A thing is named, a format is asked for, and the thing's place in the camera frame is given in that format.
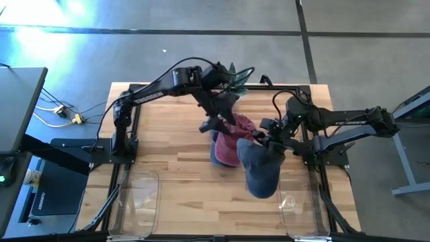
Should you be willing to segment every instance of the concrete floor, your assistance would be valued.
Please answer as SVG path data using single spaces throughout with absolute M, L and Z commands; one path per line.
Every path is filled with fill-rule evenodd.
M 300 30 L 294 0 L 39 0 L 37 5 L 18 7 L 19 2 L 7 6 L 0 23 L 115 29 Z M 310 31 L 430 32 L 430 2 L 426 0 L 302 3 Z M 335 110 L 376 105 L 393 110 L 430 84 L 430 38 L 310 38 L 310 48 L 318 83 L 329 85 Z M 237 69 L 255 66 L 250 82 L 268 74 L 276 83 L 309 83 L 304 47 L 298 36 L 46 34 L 25 28 L 0 32 L 0 63 L 48 67 L 44 87 L 75 104 L 77 110 L 103 102 L 113 81 L 151 81 L 188 56 L 202 56 L 225 65 L 234 62 Z M 90 114 L 100 112 L 98 109 Z M 44 118 L 52 123 L 61 121 L 50 114 Z M 49 141 L 54 137 L 91 138 L 96 128 L 85 125 L 53 129 L 33 119 L 28 132 Z M 409 140 L 405 146 L 415 145 L 418 134 L 411 136 L 408 130 L 402 131 Z M 419 140 L 422 143 L 426 138 L 428 142 L 428 135 Z M 430 192 L 401 198 L 391 195 L 392 188 L 407 185 L 394 143 L 366 138 L 358 141 L 348 155 L 363 231 L 429 240 Z M 428 157 L 424 154 L 422 161 L 429 162 Z M 411 162 L 417 180 L 430 182 L 429 166 L 417 165 L 416 159 Z M 8 235 L 14 236 L 17 231 L 20 235 L 64 233 L 72 219 L 49 218 L 43 226 L 9 228 Z

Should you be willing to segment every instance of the gray metal stand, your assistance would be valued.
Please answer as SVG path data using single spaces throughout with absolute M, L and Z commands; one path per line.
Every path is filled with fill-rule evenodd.
M 430 104 L 430 92 L 422 95 L 417 98 L 415 101 L 407 104 L 405 107 L 399 109 L 399 111 L 393 113 L 395 119 L 404 118 L 410 116 L 414 112 L 428 106 Z M 413 192 L 422 192 L 422 191 L 430 191 L 430 182 L 425 182 L 421 184 L 417 184 L 412 173 L 411 167 L 409 165 L 409 160 L 404 151 L 404 147 L 402 145 L 402 141 L 398 133 L 394 135 L 394 144 L 396 145 L 398 155 L 400 156 L 400 160 L 402 161 L 404 172 L 406 173 L 406 177 L 408 178 L 409 185 L 403 186 L 397 189 L 392 190 L 392 194 L 394 196 L 401 194 L 410 194 Z

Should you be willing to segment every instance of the wooden table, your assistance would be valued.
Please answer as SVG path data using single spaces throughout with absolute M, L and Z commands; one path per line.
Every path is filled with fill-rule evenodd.
M 108 104 L 130 83 L 112 83 Z M 327 85 L 311 85 L 312 100 L 318 107 L 332 109 Z M 256 126 L 262 118 L 275 118 L 271 103 L 275 91 L 250 91 L 235 106 L 235 111 L 249 117 Z M 278 95 L 276 103 L 285 114 L 289 93 Z M 204 121 L 203 109 L 191 95 L 163 97 L 144 104 L 138 127 L 139 149 L 133 172 L 156 171 L 160 177 L 161 203 L 158 234 L 285 235 L 310 233 L 313 230 L 312 207 L 308 195 L 308 170 L 300 157 L 289 151 L 282 165 L 281 194 L 295 198 L 291 219 L 282 222 L 278 191 L 268 199 L 248 193 L 242 167 L 221 169 L 209 158 L 210 137 L 198 127 Z M 112 111 L 101 128 L 101 137 L 114 131 Z M 89 175 L 77 228 L 95 216 L 108 194 L 112 165 L 101 165 Z M 349 179 L 339 167 L 327 167 L 333 203 L 352 227 L 360 230 Z

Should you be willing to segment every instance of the red cloth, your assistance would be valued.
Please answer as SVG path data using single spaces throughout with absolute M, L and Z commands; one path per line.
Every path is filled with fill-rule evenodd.
M 252 133 L 255 130 L 255 125 L 242 114 L 234 113 L 233 116 L 236 120 L 236 125 L 229 124 L 224 120 L 224 125 L 228 128 L 230 134 L 219 133 L 215 143 L 215 156 L 219 162 L 237 167 L 241 163 L 237 157 L 237 140 L 245 138 L 253 141 Z

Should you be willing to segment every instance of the fabric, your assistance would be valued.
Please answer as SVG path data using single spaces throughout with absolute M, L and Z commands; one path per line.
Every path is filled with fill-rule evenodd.
M 224 125 L 228 128 L 230 134 L 218 134 L 215 144 L 215 156 L 221 163 L 237 167 L 241 163 L 237 157 L 237 141 L 240 138 L 254 140 L 252 133 L 255 130 L 255 125 L 242 114 L 234 113 L 233 117 L 236 120 L 236 125 L 224 121 Z
M 216 130 L 210 131 L 210 140 L 211 140 L 210 141 L 210 162 L 212 162 L 212 164 L 214 165 L 221 166 L 221 167 L 233 167 L 220 162 L 219 160 L 217 160 L 215 156 L 215 142 L 218 138 L 218 133 L 219 132 Z
M 266 147 L 240 138 L 237 141 L 237 156 L 245 168 L 248 191 L 256 198 L 272 196 L 277 189 L 285 155 L 268 153 Z

